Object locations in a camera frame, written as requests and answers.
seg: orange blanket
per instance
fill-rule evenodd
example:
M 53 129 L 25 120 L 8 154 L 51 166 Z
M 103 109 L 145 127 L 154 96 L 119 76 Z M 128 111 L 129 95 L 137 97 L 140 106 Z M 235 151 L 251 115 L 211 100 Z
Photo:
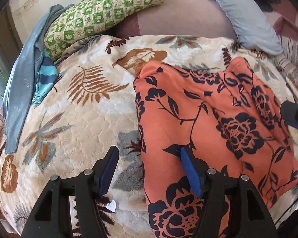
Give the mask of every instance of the orange blanket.
M 298 182 L 280 102 L 246 59 L 237 57 L 214 74 L 158 61 L 139 66 L 134 89 L 146 202 L 156 237 L 189 238 L 201 215 L 203 201 L 191 191 L 180 161 L 182 146 L 230 177 L 248 175 L 268 208 Z M 228 214 L 226 199 L 220 237 L 226 235 Z

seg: gray pillow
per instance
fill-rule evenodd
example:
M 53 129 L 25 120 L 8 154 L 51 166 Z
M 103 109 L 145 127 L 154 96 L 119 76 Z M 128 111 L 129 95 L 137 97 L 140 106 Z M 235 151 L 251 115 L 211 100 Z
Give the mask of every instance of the gray pillow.
M 247 49 L 279 55 L 277 35 L 254 0 L 216 0 L 231 21 L 238 41 Z

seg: clothing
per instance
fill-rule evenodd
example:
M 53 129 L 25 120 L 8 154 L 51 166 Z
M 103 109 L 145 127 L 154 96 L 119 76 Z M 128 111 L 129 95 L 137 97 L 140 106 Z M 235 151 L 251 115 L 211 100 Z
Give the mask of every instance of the clothing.
M 189 238 L 202 214 L 204 201 L 191 191 L 180 161 L 183 146 L 229 177 L 248 175 L 268 208 L 298 182 L 281 104 L 244 58 L 212 74 L 158 61 L 140 68 L 134 89 L 149 223 L 156 237 Z M 226 198 L 221 238 L 228 216 Z
M 15 61 L 3 97 L 4 133 L 7 136 L 5 154 L 14 154 L 31 105 L 34 85 L 43 61 L 43 39 L 53 21 L 73 4 L 63 8 L 52 6 L 37 22 Z
M 57 68 L 55 67 L 50 56 L 48 55 L 46 49 L 44 49 L 44 58 L 37 77 L 37 85 L 34 97 L 32 99 L 32 104 L 40 104 L 42 100 L 46 97 L 48 92 L 53 88 L 57 79 Z

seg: leaf-patterned blanket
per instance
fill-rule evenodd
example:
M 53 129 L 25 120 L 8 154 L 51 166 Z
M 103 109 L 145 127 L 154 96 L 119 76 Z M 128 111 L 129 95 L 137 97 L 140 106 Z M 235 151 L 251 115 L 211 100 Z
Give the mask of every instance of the leaf-patterned blanket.
M 6 138 L 0 132 L 0 208 L 9 223 L 21 233 L 52 174 L 77 176 L 116 145 L 120 158 L 109 193 L 97 201 L 104 225 L 115 237 L 153 237 L 142 184 L 134 69 L 159 60 L 214 73 L 237 56 L 247 59 L 281 102 L 298 102 L 296 88 L 278 72 L 273 59 L 242 49 L 230 39 L 98 35 L 73 44 L 56 62 L 60 74 L 54 88 L 41 104 L 31 106 L 15 154 L 4 154 Z M 289 131 L 298 161 L 298 131 Z M 272 207 L 274 220 L 297 196 L 298 185 Z M 105 208 L 112 199 L 116 213 Z M 74 198 L 70 206 L 73 231 L 79 236 Z

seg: silver bolt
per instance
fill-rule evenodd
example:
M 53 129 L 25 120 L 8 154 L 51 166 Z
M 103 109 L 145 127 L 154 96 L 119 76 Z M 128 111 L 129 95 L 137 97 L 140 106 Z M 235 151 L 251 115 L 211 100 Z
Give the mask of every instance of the silver bolt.
M 58 179 L 58 175 L 51 175 L 50 180 L 56 181 Z
M 93 170 L 90 169 L 90 168 L 88 168 L 88 169 L 86 169 L 86 170 L 84 171 L 84 174 L 85 174 L 86 176 L 89 176 L 89 175 L 91 175 L 92 173 L 93 173 Z
M 214 174 L 216 174 L 216 170 L 215 170 L 214 168 L 209 168 L 209 169 L 207 170 L 207 172 L 208 172 L 210 175 L 214 175 Z
M 248 181 L 250 178 L 249 178 L 247 175 L 242 175 L 242 176 L 241 176 L 241 179 L 242 179 L 243 181 Z

